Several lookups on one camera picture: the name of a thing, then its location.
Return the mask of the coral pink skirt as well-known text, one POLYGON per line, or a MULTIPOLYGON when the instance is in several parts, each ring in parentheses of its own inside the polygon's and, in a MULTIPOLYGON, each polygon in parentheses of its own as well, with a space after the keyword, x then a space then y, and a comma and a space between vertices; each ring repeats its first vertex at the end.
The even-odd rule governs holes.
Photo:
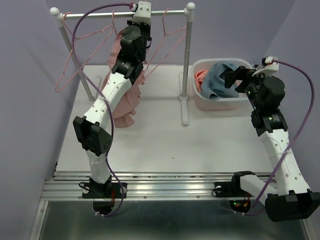
POLYGON ((202 84, 207 74, 208 74, 208 70, 201 70, 194 74, 196 90, 199 93, 202 92, 202 84))

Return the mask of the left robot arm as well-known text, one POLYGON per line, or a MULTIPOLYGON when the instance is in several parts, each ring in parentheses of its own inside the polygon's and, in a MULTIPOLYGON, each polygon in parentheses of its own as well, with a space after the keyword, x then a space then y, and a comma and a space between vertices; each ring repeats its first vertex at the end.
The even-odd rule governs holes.
POLYGON ((126 128, 133 124, 130 115, 139 104, 139 83, 143 80, 143 68, 147 49, 150 47, 151 23, 128 21, 128 26, 116 37, 109 57, 110 73, 107 75, 98 98, 82 117, 76 116, 73 127, 76 138, 86 151, 90 178, 94 191, 100 197, 111 193, 111 171, 106 163, 113 142, 111 128, 126 128))

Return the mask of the blue denim skirt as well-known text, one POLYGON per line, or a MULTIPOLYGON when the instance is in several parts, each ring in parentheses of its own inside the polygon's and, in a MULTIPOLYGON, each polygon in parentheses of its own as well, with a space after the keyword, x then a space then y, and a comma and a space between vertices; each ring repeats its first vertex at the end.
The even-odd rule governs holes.
POLYGON ((236 83, 230 88, 225 87, 225 72, 232 72, 237 69, 237 65, 229 61, 219 61, 205 74, 202 82, 199 84, 199 93, 206 99, 216 98, 239 98, 236 92, 236 83))

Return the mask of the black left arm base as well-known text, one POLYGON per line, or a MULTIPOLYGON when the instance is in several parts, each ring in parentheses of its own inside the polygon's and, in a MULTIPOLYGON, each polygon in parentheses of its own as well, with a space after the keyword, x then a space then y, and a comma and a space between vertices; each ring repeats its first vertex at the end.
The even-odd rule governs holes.
POLYGON ((96 183, 90 178, 89 182, 80 182, 78 186, 82 189, 82 198, 93 200, 94 214, 102 218, 114 216, 127 197, 128 184, 112 182, 111 178, 104 184, 96 183))

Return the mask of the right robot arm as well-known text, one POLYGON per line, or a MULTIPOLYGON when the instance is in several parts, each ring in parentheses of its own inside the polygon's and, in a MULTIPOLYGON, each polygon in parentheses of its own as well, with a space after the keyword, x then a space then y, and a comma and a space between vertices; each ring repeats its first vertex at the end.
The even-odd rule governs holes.
POLYGON ((255 71, 244 66, 223 74, 226 88, 240 81, 235 90, 245 94, 253 108, 251 122, 273 171, 266 182, 251 171, 235 172, 215 195, 230 198, 249 194, 264 205, 273 222, 303 220, 320 206, 320 194, 311 190, 298 167, 288 125, 279 109, 285 97, 285 84, 272 74, 268 69, 255 71))

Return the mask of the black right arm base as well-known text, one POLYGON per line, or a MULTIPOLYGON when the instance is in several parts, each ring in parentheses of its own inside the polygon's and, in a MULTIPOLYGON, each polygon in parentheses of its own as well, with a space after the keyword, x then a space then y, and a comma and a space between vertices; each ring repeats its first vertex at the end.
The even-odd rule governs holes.
POLYGON ((216 181, 211 194, 217 198, 228 199, 232 211, 245 215, 251 210, 251 194, 234 186, 231 181, 216 181))

